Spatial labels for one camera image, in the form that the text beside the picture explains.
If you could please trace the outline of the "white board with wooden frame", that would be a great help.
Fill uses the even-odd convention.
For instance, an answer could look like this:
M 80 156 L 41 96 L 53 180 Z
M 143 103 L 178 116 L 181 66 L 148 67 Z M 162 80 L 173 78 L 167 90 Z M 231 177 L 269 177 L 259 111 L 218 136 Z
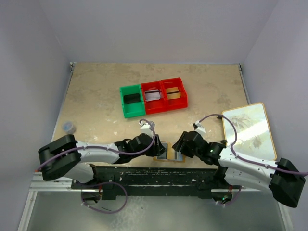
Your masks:
M 268 118 L 263 103 L 254 103 L 243 107 L 225 110 L 222 120 L 225 140 L 230 146 L 235 139 L 234 150 L 237 153 L 259 159 L 276 160 L 277 154 L 272 139 Z

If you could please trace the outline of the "red bin with silver card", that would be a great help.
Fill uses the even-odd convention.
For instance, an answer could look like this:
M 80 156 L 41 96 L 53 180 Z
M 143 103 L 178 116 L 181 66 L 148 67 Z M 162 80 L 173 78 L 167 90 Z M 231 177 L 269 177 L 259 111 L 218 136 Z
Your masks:
M 146 114 L 156 114 L 167 110 L 167 95 L 160 81 L 141 83 Z

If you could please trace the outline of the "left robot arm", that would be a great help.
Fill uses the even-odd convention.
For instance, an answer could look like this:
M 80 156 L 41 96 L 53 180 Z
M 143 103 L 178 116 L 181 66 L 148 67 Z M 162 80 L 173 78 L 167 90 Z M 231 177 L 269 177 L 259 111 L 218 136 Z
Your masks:
M 77 141 L 74 135 L 65 135 L 39 149 L 40 165 L 37 171 L 42 173 L 45 181 L 67 177 L 88 183 L 96 175 L 92 162 L 125 164 L 143 155 L 160 156 L 165 150 L 158 135 L 145 133 L 133 139 L 100 145 Z

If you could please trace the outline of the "green plastic bin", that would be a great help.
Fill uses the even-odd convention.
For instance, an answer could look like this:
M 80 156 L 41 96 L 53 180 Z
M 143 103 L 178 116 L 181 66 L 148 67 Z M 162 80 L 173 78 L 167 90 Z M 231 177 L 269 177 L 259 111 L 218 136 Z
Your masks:
M 124 118 L 133 118 L 146 115 L 140 84 L 122 86 L 119 90 Z

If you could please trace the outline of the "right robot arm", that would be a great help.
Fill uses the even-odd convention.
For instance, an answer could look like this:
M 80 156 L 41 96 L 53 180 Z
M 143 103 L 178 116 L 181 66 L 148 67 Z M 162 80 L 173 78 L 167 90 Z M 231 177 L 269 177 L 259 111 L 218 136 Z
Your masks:
M 296 208 L 304 189 L 306 173 L 301 173 L 288 159 L 259 159 L 235 153 L 231 147 L 207 142 L 196 131 L 183 132 L 172 146 L 186 157 L 198 157 L 208 165 L 216 165 L 229 185 L 270 191 L 279 203 Z

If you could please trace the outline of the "red bin with gold card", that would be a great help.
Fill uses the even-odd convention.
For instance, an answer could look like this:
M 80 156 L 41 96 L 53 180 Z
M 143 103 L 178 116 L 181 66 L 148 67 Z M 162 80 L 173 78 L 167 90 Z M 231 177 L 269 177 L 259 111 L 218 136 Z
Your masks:
M 181 78 L 163 79 L 160 83 L 166 97 L 167 111 L 188 107 L 188 96 Z

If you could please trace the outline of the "gold card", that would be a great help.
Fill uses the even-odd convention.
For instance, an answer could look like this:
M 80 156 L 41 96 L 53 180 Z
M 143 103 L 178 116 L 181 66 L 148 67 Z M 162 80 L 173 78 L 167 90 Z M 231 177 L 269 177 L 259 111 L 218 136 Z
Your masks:
M 181 97 L 180 90 L 177 87 L 167 88 L 166 95 L 168 100 L 179 99 Z

